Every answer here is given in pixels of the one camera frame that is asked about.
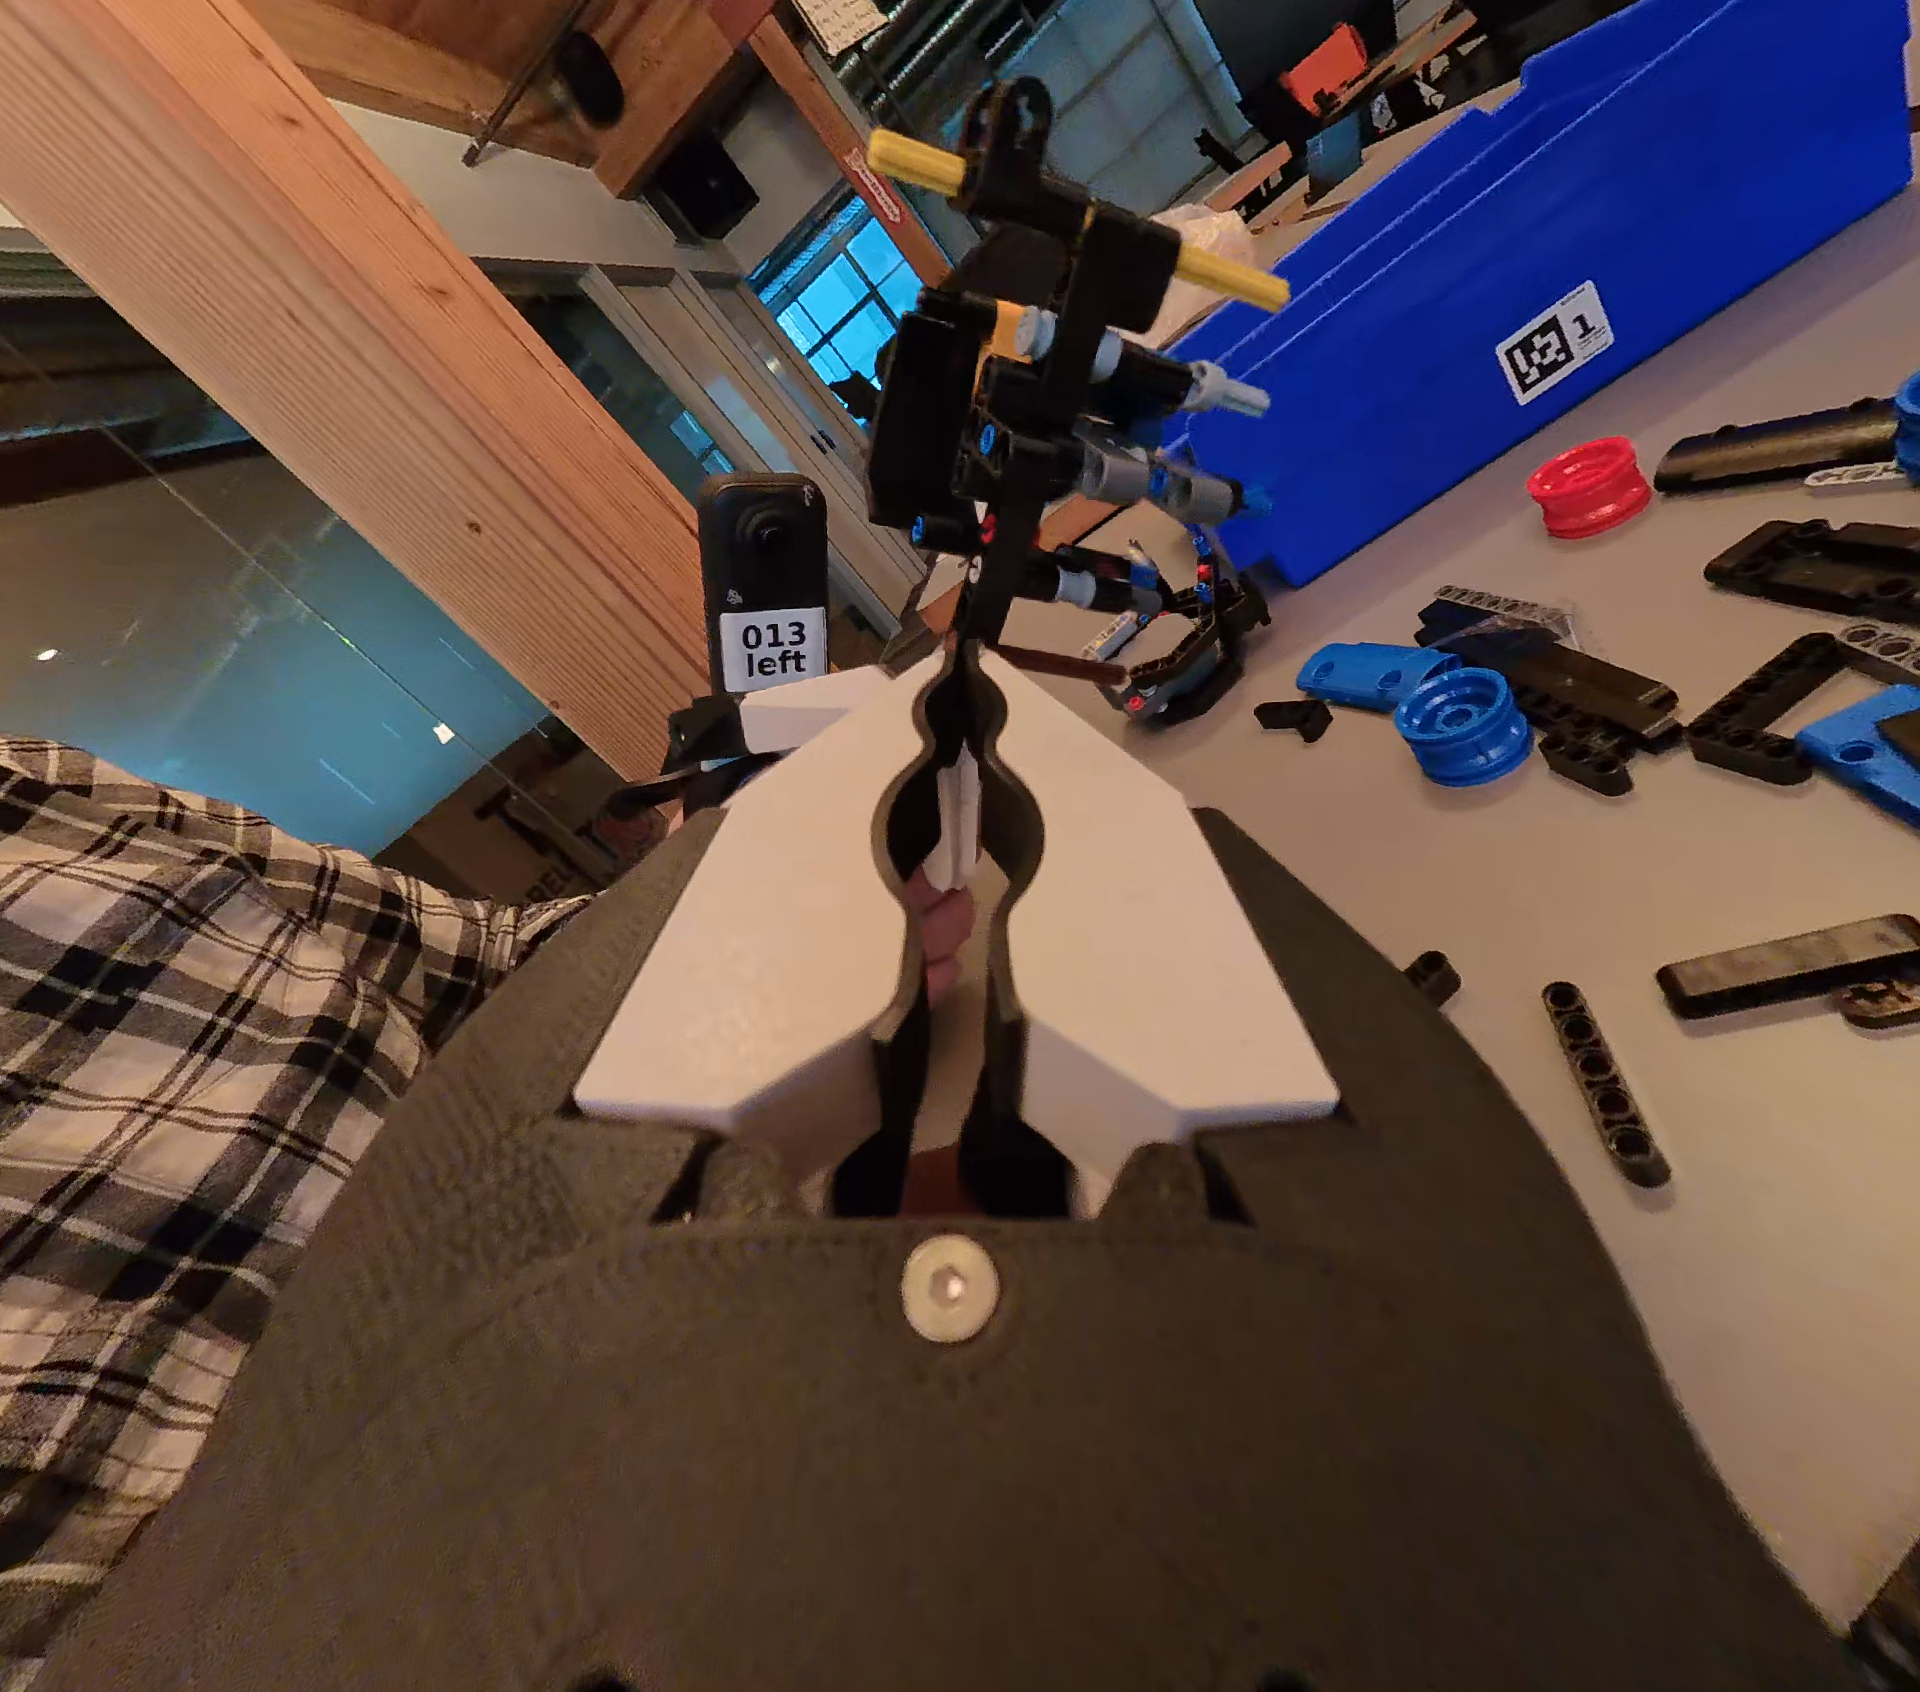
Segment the black curved panel piece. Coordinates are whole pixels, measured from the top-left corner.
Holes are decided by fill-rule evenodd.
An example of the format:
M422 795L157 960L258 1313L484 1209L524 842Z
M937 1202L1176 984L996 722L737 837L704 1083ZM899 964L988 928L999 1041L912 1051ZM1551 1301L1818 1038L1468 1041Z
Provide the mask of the black curved panel piece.
M1894 400L1862 399L1756 424L1721 424L1678 441L1652 470L1659 497L1695 497L1820 473L1878 469L1895 459Z

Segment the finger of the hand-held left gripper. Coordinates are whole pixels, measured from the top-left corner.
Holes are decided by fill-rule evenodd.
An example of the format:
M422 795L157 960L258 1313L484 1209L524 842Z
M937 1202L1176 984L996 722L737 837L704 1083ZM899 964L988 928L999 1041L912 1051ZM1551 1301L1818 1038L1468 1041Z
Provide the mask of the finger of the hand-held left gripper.
M874 700L892 699L899 693L902 678L897 675L884 670L879 665L868 665L741 694L736 703L741 752L754 760L776 760L805 746Z
M922 870L928 888L948 894L971 886L980 860L982 780L971 746L933 772L931 790L935 825Z

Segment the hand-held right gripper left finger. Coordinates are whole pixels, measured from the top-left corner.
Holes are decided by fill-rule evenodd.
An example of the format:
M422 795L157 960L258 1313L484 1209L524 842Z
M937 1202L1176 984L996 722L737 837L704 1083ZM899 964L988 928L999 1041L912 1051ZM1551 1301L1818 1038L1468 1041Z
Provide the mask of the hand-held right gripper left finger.
M721 809L573 1084L579 1115L774 1152L852 1219L899 1210L929 1063L935 651Z

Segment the orange office chair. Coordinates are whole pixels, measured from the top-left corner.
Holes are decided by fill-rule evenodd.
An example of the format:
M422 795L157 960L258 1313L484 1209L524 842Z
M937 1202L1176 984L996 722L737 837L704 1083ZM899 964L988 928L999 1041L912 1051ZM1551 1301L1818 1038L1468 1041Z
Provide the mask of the orange office chair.
M1371 66L1374 59L1364 35L1356 25L1340 22L1280 76L1280 85L1285 97L1307 116L1328 121L1354 94Z

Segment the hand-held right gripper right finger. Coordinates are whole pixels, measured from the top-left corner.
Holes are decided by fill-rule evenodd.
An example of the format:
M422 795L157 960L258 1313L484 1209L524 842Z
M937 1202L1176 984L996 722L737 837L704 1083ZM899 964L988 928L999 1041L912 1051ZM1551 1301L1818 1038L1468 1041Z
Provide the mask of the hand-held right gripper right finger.
M968 648L977 835L1006 891L958 1140L990 1219L1092 1219L1148 1149L1312 1122L1338 1084L1180 790Z

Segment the blue storage bin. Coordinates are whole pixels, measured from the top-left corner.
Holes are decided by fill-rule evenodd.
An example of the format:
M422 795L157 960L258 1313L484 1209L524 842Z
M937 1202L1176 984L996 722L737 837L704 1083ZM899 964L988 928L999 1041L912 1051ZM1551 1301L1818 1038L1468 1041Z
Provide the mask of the blue storage bin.
M1641 0L1531 59L1178 345L1213 525L1303 587L1905 191L1908 0Z

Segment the grey desk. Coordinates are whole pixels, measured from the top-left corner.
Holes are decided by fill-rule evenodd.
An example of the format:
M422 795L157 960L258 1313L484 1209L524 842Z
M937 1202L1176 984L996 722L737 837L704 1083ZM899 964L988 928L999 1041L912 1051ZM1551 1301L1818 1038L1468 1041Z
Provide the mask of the grey desk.
M1795 1584L1846 1626L1916 1542L1916 1032L1829 1009L1676 1018L1667 962L1916 912L1916 832L1818 776L1774 788L1641 755L1619 796L1529 760L1428 783L1380 715L1313 745L1255 726L1307 652L1408 644L1454 584L1568 610L1581 652L1658 680L1687 722L1832 623L1716 590L1709 559L1770 522L1913 526L1899 487L1658 498L1551 538L1526 480L1625 437L1838 409L1916 373L1916 189L1852 224L1558 424L1296 594L1241 685L1170 730L1092 685L1042 687L1202 809L1229 816L1382 957L1446 955L1449 1014L1577 1190L1706 1452Z

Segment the black round lamp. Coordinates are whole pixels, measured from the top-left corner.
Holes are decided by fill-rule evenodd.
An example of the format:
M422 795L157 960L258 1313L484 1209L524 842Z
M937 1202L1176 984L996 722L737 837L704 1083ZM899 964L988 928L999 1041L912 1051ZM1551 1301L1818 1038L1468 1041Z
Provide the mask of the black round lamp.
M594 131L612 131L626 115L626 91L612 56L578 27L563 30L547 56L547 74Z

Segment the blue toy panel piece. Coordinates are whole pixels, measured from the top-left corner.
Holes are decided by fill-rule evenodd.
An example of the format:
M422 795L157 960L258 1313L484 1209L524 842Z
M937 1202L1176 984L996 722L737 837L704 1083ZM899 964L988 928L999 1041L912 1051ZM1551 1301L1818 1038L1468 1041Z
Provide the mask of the blue toy panel piece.
M1917 830L1917 688L1890 687L1793 735L1822 776Z

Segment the scattered black toy beams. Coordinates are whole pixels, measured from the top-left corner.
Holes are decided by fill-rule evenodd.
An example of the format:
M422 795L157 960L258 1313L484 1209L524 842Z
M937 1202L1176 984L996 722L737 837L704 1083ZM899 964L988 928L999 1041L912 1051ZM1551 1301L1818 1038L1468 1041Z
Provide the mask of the scattered black toy beams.
M1916 526L1774 520L1717 552L1701 576L1721 594L1848 625L1802 633L1687 721L1671 687L1576 648L1550 609L1447 587L1419 612L1409 647L1500 673L1533 726L1531 760L1609 801L1628 795L1637 755L1673 749L1749 785L1809 785L1822 774L1800 755L1800 730L1782 730L1783 721L1848 673L1880 680L1876 694L1916 687ZM1312 742L1338 709L1298 693L1255 704L1254 719L1260 730ZM1686 1023L1820 1000L1852 1025L1880 1031L1916 1023L1916 960L1916 916L1884 914L1670 962L1653 973L1653 984ZM1592 1003L1577 984L1553 982L1544 986L1541 1007L1611 1168L1631 1190L1663 1190L1667 1154Z

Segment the black wall speaker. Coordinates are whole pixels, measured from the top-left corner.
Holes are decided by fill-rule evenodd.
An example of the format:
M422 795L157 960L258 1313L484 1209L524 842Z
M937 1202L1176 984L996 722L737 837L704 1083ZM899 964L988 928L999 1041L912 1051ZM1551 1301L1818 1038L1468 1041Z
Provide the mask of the black wall speaker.
M709 128L688 132L668 150L640 189L641 200L677 241L725 241L754 217L759 195Z

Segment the red toy wheel hub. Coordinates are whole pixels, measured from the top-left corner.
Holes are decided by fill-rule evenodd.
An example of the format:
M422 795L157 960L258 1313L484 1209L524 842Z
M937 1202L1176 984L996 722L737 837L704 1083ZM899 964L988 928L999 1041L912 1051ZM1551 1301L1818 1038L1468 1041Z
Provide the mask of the red toy wheel hub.
M1526 494L1550 538L1577 542L1618 531L1653 502L1631 441L1604 437L1544 461Z

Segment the blue curved panel piece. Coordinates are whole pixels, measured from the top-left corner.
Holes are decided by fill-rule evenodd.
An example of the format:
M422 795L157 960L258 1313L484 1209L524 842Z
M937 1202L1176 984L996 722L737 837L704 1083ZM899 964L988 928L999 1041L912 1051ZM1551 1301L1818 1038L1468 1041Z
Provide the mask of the blue curved panel piece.
M1303 699L1392 717L1428 683L1462 668L1462 658L1446 648L1328 644L1307 654L1293 683Z

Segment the partly built toy brick model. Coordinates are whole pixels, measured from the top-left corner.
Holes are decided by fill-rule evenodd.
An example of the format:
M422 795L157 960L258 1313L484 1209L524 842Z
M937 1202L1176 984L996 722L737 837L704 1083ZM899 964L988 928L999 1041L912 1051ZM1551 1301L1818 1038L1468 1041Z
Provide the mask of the partly built toy brick model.
M973 224L1024 232L1059 259L1043 299L1019 308L1008 354L994 350L996 294L954 281L922 288L890 343L868 431L870 525L971 570L949 628L983 651L999 647L1016 602L1170 619L1200 579L1245 576L1221 531L1271 506L1165 438L1176 416L1260 419L1269 397L1139 336L1178 283L1268 312L1288 302L1285 283L1093 198L1048 169L1050 131L1043 85L1017 76L971 98L955 153L887 128L864 147L876 178L935 192ZM1043 548L1043 522L1067 498L1170 516L1195 541L1194 580L1178 590L1152 559Z

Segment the small black brick assembly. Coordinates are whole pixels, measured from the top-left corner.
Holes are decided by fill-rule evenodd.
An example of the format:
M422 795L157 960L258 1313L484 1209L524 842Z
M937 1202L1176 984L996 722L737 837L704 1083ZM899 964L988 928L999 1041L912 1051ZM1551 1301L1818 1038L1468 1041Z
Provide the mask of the small black brick assembly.
M1200 721L1244 673L1251 633L1269 625L1262 587L1245 576L1208 576L1176 593L1165 610L1185 625L1171 651L1131 667L1113 704L1128 725L1174 728Z

